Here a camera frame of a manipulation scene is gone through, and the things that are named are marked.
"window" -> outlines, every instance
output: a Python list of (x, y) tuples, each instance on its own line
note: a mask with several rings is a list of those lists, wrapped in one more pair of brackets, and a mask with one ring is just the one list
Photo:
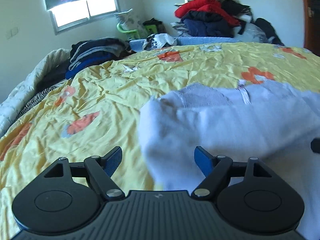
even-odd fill
[(118, 11), (116, 0), (80, 0), (58, 5), (51, 10), (55, 33), (112, 16)]

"silver screw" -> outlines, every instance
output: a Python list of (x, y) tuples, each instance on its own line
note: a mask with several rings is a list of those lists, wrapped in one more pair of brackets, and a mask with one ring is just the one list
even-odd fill
[(108, 197), (119, 197), (122, 195), (122, 191), (119, 189), (113, 188), (108, 190), (106, 194)]
[(210, 191), (207, 190), (206, 188), (198, 188), (194, 191), (194, 194), (197, 197), (206, 197), (210, 194)]

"red jacket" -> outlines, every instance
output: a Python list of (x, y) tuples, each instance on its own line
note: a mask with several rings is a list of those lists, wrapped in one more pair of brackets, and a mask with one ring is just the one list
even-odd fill
[(175, 16), (182, 18), (188, 11), (204, 11), (220, 14), (231, 26), (239, 26), (240, 22), (228, 15), (226, 11), (221, 8), (221, 3), (217, 0), (193, 0), (182, 6), (175, 11)]

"white comforter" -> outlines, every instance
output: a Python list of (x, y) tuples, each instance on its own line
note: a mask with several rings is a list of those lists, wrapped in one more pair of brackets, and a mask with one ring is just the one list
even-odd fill
[(12, 125), (23, 106), (35, 95), (36, 85), (52, 68), (67, 60), (69, 56), (70, 50), (66, 49), (50, 52), (0, 104), (0, 138)]
[(202, 146), (234, 161), (262, 159), (303, 198), (298, 232), (320, 239), (320, 155), (310, 149), (320, 136), (320, 95), (265, 81), (236, 89), (193, 84), (150, 100), (140, 113), (139, 141), (151, 175), (165, 190), (192, 192), (204, 179), (194, 161)]

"yellow bedspread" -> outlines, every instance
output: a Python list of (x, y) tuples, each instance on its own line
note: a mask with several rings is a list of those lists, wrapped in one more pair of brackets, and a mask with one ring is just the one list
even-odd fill
[(18, 231), (14, 197), (60, 156), (80, 162), (123, 149), (112, 179), (124, 192), (155, 190), (137, 143), (139, 109), (149, 100), (194, 82), (236, 87), (261, 77), (301, 90), (320, 89), (320, 58), (305, 49), (258, 43), (176, 46), (143, 51), (87, 68), (21, 117), (0, 140), (0, 239)]

